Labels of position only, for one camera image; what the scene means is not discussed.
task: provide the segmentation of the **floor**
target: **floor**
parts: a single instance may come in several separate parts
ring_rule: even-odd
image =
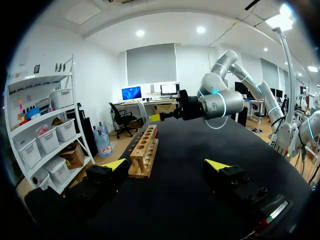
[[[269,142],[268,136],[272,133],[271,124],[268,121],[269,121],[269,118],[264,117],[262,119],[260,127],[259,127],[263,132],[261,134],[255,133],[257,136],[259,136],[266,143]],[[246,128],[249,130],[251,128],[255,128],[256,125],[257,125],[257,123],[255,123],[249,119],[246,121]],[[109,157],[100,157],[99,154],[97,154],[94,157],[95,163],[97,165],[103,165],[103,164],[111,163],[111,162],[118,160],[119,157],[124,152],[124,150],[127,148],[128,144],[132,140],[132,138],[128,137],[126,133],[121,134],[120,139],[117,139],[117,137],[115,135],[113,135],[112,133],[109,135],[109,137],[110,137],[111,144],[115,144],[115,146],[113,147],[113,150],[112,150],[112,155]],[[298,159],[298,156],[293,158],[290,161],[290,163],[293,166],[295,166],[297,159]],[[89,166],[90,166],[90,164],[88,164],[86,167],[84,167],[83,170],[75,177],[74,181],[71,182],[71,184],[69,186],[73,186],[73,185],[77,184],[78,182],[80,182],[82,180],[82,177],[86,175],[86,168],[88,168]],[[301,172],[301,168],[302,168],[301,167],[301,160],[299,160],[299,162],[297,164],[297,171]],[[309,178],[311,177],[311,175],[313,174],[313,172],[310,174],[311,170],[313,170],[313,165],[312,165],[311,160],[307,157],[306,161],[305,161],[305,170],[304,170],[304,174],[303,174],[303,177],[306,181],[308,181]],[[24,178],[22,180],[22,182],[18,185],[16,190],[17,190],[18,195],[21,197],[21,199],[24,199],[25,195],[29,191],[31,191],[32,188],[29,185],[29,183],[27,182],[27,180]]]

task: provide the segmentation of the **bottle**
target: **bottle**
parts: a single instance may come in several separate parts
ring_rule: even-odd
[[[112,154],[108,134],[101,132],[101,130],[99,129],[98,135],[94,137],[94,141],[100,157],[105,158]]]
[[[101,130],[102,133],[108,134],[107,127],[102,125],[101,122],[99,122],[98,130],[99,129]]]
[[[96,137],[98,135],[98,129],[96,129],[96,126],[93,126],[93,136]]]

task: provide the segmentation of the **white plastic bin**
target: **white plastic bin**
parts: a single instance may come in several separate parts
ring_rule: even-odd
[[[61,109],[74,104],[72,88],[58,89],[50,93],[53,110]]]
[[[65,123],[56,126],[56,135],[59,141],[66,142],[76,135],[75,119],[70,119]]]
[[[60,156],[55,156],[45,165],[45,169],[52,175],[52,178],[60,184],[64,184],[70,177],[70,171],[66,165],[66,160]]]
[[[49,173],[43,169],[40,168],[36,173],[32,176],[32,182],[42,190],[46,190],[49,186],[56,190],[56,186],[52,182]]]
[[[21,147],[20,155],[27,166],[32,169],[41,160],[36,139],[23,143]]]
[[[59,147],[59,141],[57,138],[56,127],[47,131],[46,133],[37,136],[37,139],[40,142],[41,147],[43,148],[46,154],[51,153],[57,147]]]

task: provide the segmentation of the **test tube rack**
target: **test tube rack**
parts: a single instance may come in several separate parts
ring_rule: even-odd
[[[157,125],[150,125],[141,132],[138,139],[129,149],[131,166],[128,171],[129,178],[150,178],[159,140],[155,138]]]

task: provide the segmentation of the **black table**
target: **black table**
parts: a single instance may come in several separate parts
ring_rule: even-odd
[[[209,122],[218,126],[221,119]],[[204,159],[237,164],[258,186],[293,201],[270,234],[283,233],[299,218],[310,187],[284,157],[242,125],[231,119],[220,130],[203,119],[156,124],[159,145],[150,179],[128,178],[112,203],[88,222],[97,231],[111,239],[243,237],[245,222],[204,181]],[[121,158],[128,159],[129,167],[127,150]]]

